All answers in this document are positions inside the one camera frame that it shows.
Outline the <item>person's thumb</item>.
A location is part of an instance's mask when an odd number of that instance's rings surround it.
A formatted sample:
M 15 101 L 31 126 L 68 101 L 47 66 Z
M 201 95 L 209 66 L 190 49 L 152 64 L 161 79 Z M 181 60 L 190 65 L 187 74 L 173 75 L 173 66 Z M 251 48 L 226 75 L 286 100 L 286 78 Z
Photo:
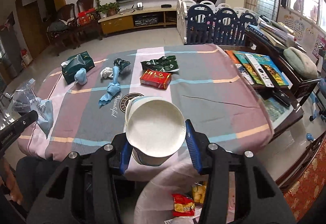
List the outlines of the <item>person's thumb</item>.
M 1 159 L 1 163 L 3 164 L 3 168 L 6 175 L 5 181 L 3 181 L 3 179 L 1 178 L 1 184 L 6 184 L 7 188 L 10 190 L 11 199 L 21 205 L 23 202 L 23 196 L 18 187 L 16 178 L 11 170 L 10 164 L 5 158 Z

